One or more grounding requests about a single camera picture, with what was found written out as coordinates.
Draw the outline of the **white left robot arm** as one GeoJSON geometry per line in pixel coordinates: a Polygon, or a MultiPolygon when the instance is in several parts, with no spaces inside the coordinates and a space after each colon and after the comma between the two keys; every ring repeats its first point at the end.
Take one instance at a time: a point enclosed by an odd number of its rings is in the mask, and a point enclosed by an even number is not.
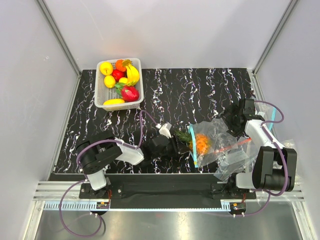
{"type": "Polygon", "coordinates": [[[158,134],[138,147],[116,138],[106,130],[76,146],[76,163],[90,183],[90,192],[97,198],[103,198],[108,193],[103,168],[114,161],[144,167],[153,159],[178,158],[189,151],[189,146],[175,134],[171,137],[158,134]]]}

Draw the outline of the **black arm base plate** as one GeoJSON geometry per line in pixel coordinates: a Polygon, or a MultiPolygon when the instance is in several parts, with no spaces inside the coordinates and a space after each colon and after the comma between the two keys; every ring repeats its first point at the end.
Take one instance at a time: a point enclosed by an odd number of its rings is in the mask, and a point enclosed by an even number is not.
{"type": "Polygon", "coordinates": [[[80,187],[80,199],[110,199],[112,209],[210,209],[221,200],[255,200],[256,194],[221,182],[212,173],[108,174],[107,185],[80,187]]]}

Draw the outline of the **yellow toy mango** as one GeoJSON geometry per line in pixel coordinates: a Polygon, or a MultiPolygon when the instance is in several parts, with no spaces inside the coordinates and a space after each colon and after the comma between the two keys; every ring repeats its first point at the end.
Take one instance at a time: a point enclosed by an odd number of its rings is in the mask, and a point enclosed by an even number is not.
{"type": "Polygon", "coordinates": [[[115,98],[115,99],[109,99],[103,103],[104,106],[106,105],[116,105],[116,104],[124,104],[125,101],[122,98],[115,98]]]}

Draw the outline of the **red toy apple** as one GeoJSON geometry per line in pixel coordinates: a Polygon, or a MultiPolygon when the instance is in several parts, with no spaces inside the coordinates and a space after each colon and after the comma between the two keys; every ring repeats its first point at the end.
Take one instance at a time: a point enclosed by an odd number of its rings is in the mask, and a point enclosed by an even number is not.
{"type": "Polygon", "coordinates": [[[114,77],[116,82],[125,77],[125,73],[118,69],[114,69],[111,75],[114,77]]]}

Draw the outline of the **white plastic fruit basket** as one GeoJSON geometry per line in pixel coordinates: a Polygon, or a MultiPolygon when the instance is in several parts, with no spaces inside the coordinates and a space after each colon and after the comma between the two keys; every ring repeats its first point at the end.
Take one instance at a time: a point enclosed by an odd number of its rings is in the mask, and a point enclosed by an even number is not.
{"type": "Polygon", "coordinates": [[[144,99],[138,58],[101,61],[96,67],[94,104],[105,111],[136,109],[144,99]]]}

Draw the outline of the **teal zipper clear bag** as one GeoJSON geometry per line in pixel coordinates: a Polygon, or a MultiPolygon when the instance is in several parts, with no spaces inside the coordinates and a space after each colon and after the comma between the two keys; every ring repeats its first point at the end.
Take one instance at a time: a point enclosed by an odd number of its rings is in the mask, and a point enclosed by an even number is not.
{"type": "Polygon", "coordinates": [[[190,124],[187,132],[194,134],[204,134],[211,140],[210,153],[203,156],[196,156],[195,150],[191,155],[196,168],[204,167],[218,160],[226,154],[231,147],[234,147],[238,140],[228,132],[228,127],[221,118],[214,118],[212,121],[202,121],[197,124],[190,124]]]}

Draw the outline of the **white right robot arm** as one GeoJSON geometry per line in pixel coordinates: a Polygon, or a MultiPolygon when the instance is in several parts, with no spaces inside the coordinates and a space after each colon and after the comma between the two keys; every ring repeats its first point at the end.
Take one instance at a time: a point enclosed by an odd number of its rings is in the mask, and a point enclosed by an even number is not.
{"type": "Polygon", "coordinates": [[[243,195],[245,189],[265,191],[277,197],[292,191],[295,186],[298,154],[295,149],[281,144],[267,126],[268,123],[283,122],[285,116],[277,106],[261,100],[260,103],[272,106],[281,115],[279,120],[266,120],[256,111],[257,102],[244,98],[218,115],[226,124],[229,134],[234,137],[247,135],[259,147],[252,172],[237,173],[235,181],[227,185],[228,195],[235,199],[243,195]]]}

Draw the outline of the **toy pineapple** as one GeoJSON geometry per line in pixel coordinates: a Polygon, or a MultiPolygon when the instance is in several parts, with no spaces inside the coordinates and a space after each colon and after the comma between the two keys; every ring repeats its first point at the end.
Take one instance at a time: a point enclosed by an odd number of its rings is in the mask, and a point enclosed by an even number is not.
{"type": "Polygon", "coordinates": [[[186,130],[175,130],[174,134],[178,140],[188,146],[192,152],[195,150],[196,156],[204,156],[212,150],[212,141],[203,133],[194,133],[192,135],[186,130]]]}

